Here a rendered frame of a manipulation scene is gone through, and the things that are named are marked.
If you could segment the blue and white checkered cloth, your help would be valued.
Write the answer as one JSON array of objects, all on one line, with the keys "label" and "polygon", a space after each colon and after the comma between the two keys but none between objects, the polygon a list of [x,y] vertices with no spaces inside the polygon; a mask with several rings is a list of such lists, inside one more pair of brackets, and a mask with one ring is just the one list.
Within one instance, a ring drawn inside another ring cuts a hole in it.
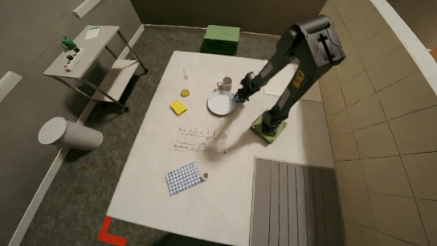
[{"label": "blue and white checkered cloth", "polygon": [[184,191],[202,182],[195,162],[165,174],[170,195]]}]

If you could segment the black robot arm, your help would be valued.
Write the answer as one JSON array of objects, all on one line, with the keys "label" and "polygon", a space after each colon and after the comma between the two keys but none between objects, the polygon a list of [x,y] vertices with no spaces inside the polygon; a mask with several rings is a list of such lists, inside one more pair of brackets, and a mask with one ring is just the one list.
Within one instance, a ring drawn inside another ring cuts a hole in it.
[{"label": "black robot arm", "polygon": [[273,136],[277,135],[281,121],[288,119],[290,108],[327,71],[345,59],[333,20],[325,14],[292,24],[276,44],[276,49],[259,74],[255,76],[254,72],[248,72],[240,82],[244,86],[241,93],[249,87],[249,92],[255,94],[296,57],[300,61],[279,100],[269,111],[263,112],[262,133]]}]

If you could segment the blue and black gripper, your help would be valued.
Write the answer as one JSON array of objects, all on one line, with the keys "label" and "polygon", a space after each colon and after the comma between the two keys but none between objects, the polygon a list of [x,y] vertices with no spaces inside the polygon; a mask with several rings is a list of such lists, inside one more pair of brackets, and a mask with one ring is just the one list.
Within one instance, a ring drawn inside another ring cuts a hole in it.
[{"label": "blue and black gripper", "polygon": [[[236,92],[234,98],[232,99],[232,102],[236,101],[236,103],[244,103],[244,102],[246,102],[246,100],[248,102],[248,101],[250,101],[249,96],[252,96],[252,95],[253,94],[249,92],[249,87],[248,87],[248,90],[246,90],[243,93],[241,93],[241,90],[239,88],[238,91]],[[236,97],[237,97],[237,99],[235,100]]]}]

